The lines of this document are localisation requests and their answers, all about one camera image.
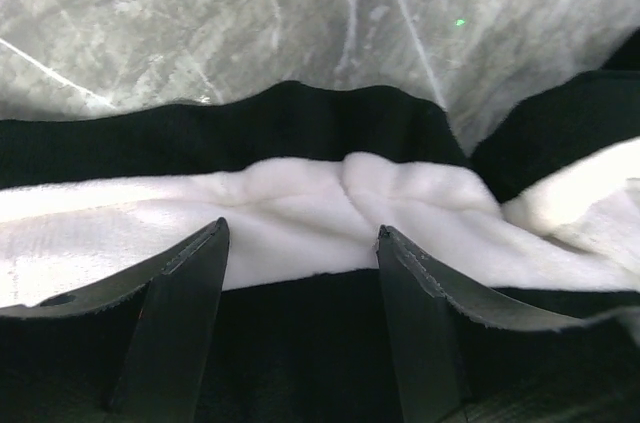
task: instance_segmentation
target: gray marble surface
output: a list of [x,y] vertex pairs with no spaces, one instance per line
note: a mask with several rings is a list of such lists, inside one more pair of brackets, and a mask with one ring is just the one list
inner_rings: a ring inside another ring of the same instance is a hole
[[446,108],[469,149],[638,25],[640,0],[0,0],[0,118],[390,84]]

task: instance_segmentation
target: cloth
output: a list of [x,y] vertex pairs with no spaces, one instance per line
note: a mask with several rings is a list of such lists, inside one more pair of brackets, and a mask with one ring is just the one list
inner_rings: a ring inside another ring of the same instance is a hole
[[439,107],[385,87],[0,122],[0,305],[98,281],[218,217],[225,289],[374,268],[387,224],[487,286],[637,291],[639,109],[636,74],[585,74],[523,102],[471,162]]
[[[377,225],[536,306],[639,304],[639,96],[637,74],[582,75],[522,102],[470,159],[444,112],[388,87],[286,83],[225,107],[3,121],[2,306],[97,281],[226,216],[229,283],[196,422],[400,422]],[[613,238],[594,239],[603,228]],[[140,297],[0,318],[2,420],[114,421],[101,396]],[[615,324],[526,337],[477,326],[456,319],[476,400],[452,418],[633,421],[640,353]]]

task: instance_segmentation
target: white fleece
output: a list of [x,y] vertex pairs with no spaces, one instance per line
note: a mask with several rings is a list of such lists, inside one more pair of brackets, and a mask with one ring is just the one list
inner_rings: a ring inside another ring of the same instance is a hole
[[219,217],[231,230],[225,289],[374,268],[382,224],[489,286],[640,289],[617,253],[556,245],[505,221],[472,171],[354,153],[0,191],[0,307],[98,281]]
[[640,274],[640,138],[550,175],[502,210],[520,228]]

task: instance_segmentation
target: black fabric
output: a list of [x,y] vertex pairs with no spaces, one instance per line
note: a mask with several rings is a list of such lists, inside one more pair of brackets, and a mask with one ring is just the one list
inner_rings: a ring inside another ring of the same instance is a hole
[[[608,103],[637,89],[632,74],[602,75],[534,97],[533,110],[527,110],[529,100],[523,103],[526,111],[521,105],[514,118],[524,130],[509,136],[503,125],[493,142],[484,143],[484,153],[479,148],[474,154],[473,163],[502,201],[590,148],[633,133],[638,104],[630,105],[629,121],[617,130],[599,133],[605,118],[618,115]],[[601,104],[580,104],[594,95]],[[573,113],[557,109],[565,103]],[[601,121],[580,116],[592,107]],[[563,124],[573,139],[554,133]],[[560,154],[547,164],[537,152],[553,153],[554,145]],[[385,87],[326,92],[286,83],[225,107],[172,105],[86,122],[0,122],[0,188],[234,171],[274,156],[338,161],[353,151],[396,162],[468,165],[444,113],[429,102]],[[523,158],[527,154],[534,158]],[[571,302],[577,313],[602,303],[593,298],[624,298],[587,294],[576,303],[576,295],[566,292],[530,290],[516,296],[561,312]],[[56,321],[0,319],[0,421],[104,422],[102,397],[125,354],[142,297]],[[634,421],[624,418],[640,400],[640,352],[615,324],[532,335],[487,330],[459,315],[455,321],[475,396],[456,417]],[[223,293],[196,415],[197,423],[216,421],[399,423],[377,271]]]
[[[142,296],[77,318],[0,319],[0,420],[101,422]],[[400,422],[377,272],[223,293],[196,421]]]
[[[143,297],[77,318],[0,319],[1,421],[103,423]],[[640,401],[640,352],[617,325],[530,334],[453,316],[474,395],[458,417],[635,421],[623,417]],[[223,293],[195,421],[400,423],[377,271]]]
[[640,28],[620,45],[602,66],[603,70],[640,71]]
[[506,202],[594,152],[640,136],[640,73],[596,71],[520,103],[473,155]]
[[274,157],[468,164],[445,113],[390,87],[278,84],[224,106],[184,101],[71,122],[0,121],[0,189],[96,178],[239,171]]

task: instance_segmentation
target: black garment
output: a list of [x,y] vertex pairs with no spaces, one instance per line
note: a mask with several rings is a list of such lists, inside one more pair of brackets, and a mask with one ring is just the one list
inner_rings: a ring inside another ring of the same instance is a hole
[[[368,151],[472,167],[502,202],[640,136],[636,108],[637,74],[583,75],[522,103],[469,162],[430,102],[386,87],[329,92],[286,83],[224,107],[0,122],[0,187],[238,171],[278,156],[339,161]],[[575,315],[612,300],[640,303],[631,292],[504,291]],[[140,299],[63,320],[0,320],[0,419],[105,421],[101,397]],[[466,410],[469,421],[632,421],[625,418],[640,397],[640,352],[615,324],[563,335],[484,330],[464,318],[456,325],[479,398]],[[520,392],[509,389],[516,384]],[[533,406],[511,406],[522,401]],[[377,272],[225,292],[196,421],[401,421]]]
[[602,66],[603,70],[640,71],[640,29],[636,29]]

